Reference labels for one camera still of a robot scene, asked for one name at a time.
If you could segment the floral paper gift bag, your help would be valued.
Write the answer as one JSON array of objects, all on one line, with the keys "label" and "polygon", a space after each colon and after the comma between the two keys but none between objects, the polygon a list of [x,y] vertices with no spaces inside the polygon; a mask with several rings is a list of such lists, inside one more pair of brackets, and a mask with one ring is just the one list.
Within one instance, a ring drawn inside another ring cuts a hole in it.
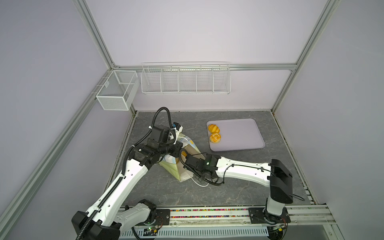
[{"label": "floral paper gift bag", "polygon": [[[198,159],[205,159],[204,154],[198,149],[194,141],[184,134],[180,134],[178,141],[183,144],[182,148],[186,151],[197,157]],[[161,157],[159,164],[167,170],[173,177],[175,177],[179,182],[184,182],[186,180],[192,179],[195,184],[200,187],[207,187],[208,183],[201,180],[196,174],[185,169],[184,165],[181,163],[178,157],[173,157],[171,155],[166,155]]]}]

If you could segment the yellow fake bread roll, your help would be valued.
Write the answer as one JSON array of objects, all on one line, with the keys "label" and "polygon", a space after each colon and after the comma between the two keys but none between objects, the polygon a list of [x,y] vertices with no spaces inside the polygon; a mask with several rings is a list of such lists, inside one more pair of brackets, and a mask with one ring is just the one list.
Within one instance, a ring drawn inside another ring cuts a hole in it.
[{"label": "yellow fake bread roll", "polygon": [[209,125],[208,126],[208,130],[209,130],[209,132],[211,134],[213,134],[213,133],[220,133],[220,128],[217,125],[215,125],[215,124]]}]

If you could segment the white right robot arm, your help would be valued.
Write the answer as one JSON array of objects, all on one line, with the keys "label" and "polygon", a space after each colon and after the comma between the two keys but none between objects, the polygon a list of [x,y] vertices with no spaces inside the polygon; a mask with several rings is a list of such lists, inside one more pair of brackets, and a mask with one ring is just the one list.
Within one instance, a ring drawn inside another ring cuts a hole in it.
[{"label": "white right robot arm", "polygon": [[197,155],[180,153],[180,161],[204,182],[220,186],[227,178],[260,184],[270,189],[266,203],[266,216],[281,216],[286,205],[293,203],[293,174],[277,159],[269,163],[248,163],[208,154],[205,159]]}]

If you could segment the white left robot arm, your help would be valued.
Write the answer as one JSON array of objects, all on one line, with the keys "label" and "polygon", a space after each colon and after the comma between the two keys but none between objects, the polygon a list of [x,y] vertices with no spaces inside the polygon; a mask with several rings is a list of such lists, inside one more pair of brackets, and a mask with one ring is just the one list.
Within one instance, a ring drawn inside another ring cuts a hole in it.
[{"label": "white left robot arm", "polygon": [[121,172],[102,196],[85,212],[78,211],[72,224],[78,240],[117,240],[122,232],[137,224],[155,220],[157,206],[148,200],[119,210],[139,180],[164,156],[177,156],[182,148],[178,141],[183,128],[178,123],[169,127],[151,125],[147,134],[133,144]]}]

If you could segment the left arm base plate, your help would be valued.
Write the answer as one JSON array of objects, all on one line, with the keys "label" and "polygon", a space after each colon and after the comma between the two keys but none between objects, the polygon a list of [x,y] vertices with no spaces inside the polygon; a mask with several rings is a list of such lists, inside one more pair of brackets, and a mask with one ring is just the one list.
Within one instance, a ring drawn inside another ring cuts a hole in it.
[{"label": "left arm base plate", "polygon": [[149,218],[136,226],[168,226],[171,220],[170,209],[157,209],[154,214],[150,214]]}]

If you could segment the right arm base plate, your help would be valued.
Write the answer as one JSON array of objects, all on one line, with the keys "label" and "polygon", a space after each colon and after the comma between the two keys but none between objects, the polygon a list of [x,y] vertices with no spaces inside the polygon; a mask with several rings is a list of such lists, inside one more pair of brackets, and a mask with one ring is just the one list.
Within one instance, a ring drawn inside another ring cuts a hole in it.
[{"label": "right arm base plate", "polygon": [[265,207],[249,208],[248,211],[252,224],[277,225],[291,223],[291,219],[286,207],[283,208],[283,212],[280,216],[269,214]]}]

